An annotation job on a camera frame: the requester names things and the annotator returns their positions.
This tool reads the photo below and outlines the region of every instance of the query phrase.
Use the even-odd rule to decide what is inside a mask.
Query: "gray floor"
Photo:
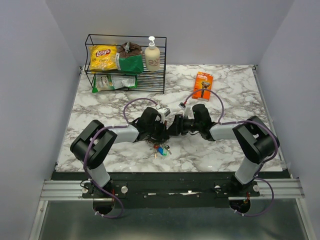
[[[269,200],[255,200],[249,212]],[[127,209],[120,219],[95,216],[86,201],[50,202],[41,240],[304,240],[294,199],[276,200],[259,217],[241,217],[228,208]]]

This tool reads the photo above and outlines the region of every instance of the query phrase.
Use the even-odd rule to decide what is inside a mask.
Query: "soap dispenser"
[[[144,51],[145,66],[150,72],[155,72],[160,68],[160,50],[156,47],[155,37],[149,37],[149,46]]]

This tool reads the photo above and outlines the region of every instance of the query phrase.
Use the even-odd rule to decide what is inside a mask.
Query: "orange box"
[[[214,81],[214,77],[212,75],[210,75],[209,73],[198,71],[198,74],[196,75],[193,91],[196,91],[199,89],[211,90],[213,81]],[[211,93],[209,91],[198,91],[192,95],[192,98],[208,102],[210,99],[210,95]]]

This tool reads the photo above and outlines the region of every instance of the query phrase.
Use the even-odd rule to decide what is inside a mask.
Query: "table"
[[[168,106],[171,115],[182,113],[178,104],[192,92],[197,72],[212,74],[212,90],[224,103],[222,122],[246,120],[258,116],[269,126],[261,95],[251,66],[248,65],[167,65],[165,93],[138,91],[103,91],[93,94],[84,72],[80,76],[76,97],[62,143],[57,172],[83,172],[83,165],[70,152],[70,145],[82,130],[94,119],[106,126],[124,125],[122,116],[125,104],[136,98],[152,98],[162,106]],[[190,99],[190,105],[203,103],[209,109],[213,121],[221,114],[221,104],[214,95],[209,102]],[[129,120],[140,117],[143,110],[153,107],[148,101],[137,101],[127,110]],[[167,143],[172,155],[155,159],[150,145],[145,141],[123,142],[112,146],[104,161],[108,172],[225,172],[236,171],[244,154],[236,140],[209,142],[199,134],[171,137]],[[268,162],[262,171],[282,171],[280,158]]]

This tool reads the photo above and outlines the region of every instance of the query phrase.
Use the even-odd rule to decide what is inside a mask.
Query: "lay's logo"
[[[97,51],[95,56],[96,57],[100,57],[100,56],[104,56],[104,55],[108,55],[111,52],[110,49],[106,49],[106,50],[102,50],[102,51]]]

